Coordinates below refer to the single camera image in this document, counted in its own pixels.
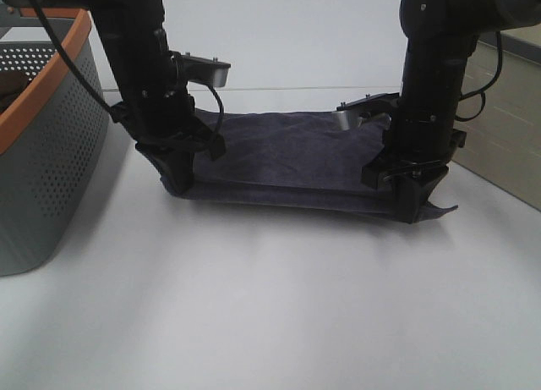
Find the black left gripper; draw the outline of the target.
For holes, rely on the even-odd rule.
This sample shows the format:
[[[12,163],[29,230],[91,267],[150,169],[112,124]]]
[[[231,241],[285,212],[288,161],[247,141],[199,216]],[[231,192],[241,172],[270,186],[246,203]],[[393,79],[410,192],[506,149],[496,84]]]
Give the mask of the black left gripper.
[[[165,190],[181,196],[194,184],[191,153],[206,152],[215,161],[225,154],[220,135],[223,113],[212,129],[196,116],[190,94],[141,96],[112,107],[112,119],[141,145],[141,154],[160,175]]]

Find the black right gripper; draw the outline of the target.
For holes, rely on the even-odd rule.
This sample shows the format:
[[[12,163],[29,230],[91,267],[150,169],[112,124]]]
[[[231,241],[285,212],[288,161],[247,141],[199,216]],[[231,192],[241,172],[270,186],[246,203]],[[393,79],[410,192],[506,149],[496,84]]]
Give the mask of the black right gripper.
[[[443,217],[449,208],[429,197],[447,175],[447,164],[464,147],[466,133],[441,118],[363,118],[361,128],[380,127],[382,149],[363,165],[361,180],[370,188],[392,182],[395,217],[413,224]]]

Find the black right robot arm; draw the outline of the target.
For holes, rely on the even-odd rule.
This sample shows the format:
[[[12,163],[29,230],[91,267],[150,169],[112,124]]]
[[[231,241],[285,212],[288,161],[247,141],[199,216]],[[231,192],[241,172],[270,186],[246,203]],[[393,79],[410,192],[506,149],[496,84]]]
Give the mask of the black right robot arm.
[[[478,38],[539,24],[540,0],[401,0],[400,22],[407,37],[402,90],[363,102],[369,116],[387,114],[391,121],[362,182],[373,189],[391,184],[397,218],[413,223],[465,144],[454,124]]]

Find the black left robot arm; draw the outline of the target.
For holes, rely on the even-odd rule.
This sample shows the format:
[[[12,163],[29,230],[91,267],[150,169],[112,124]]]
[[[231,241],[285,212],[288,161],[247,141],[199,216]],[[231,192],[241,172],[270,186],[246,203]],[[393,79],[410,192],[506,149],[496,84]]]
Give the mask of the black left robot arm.
[[[210,91],[227,81],[230,64],[172,51],[163,28],[162,0],[3,0],[15,8],[33,8],[57,52],[89,94],[121,124],[136,149],[161,175],[166,190],[180,196],[194,183],[199,152],[218,159],[226,152],[218,128],[197,118],[190,81]],[[90,11],[122,101],[107,105],[61,46],[45,8]]]

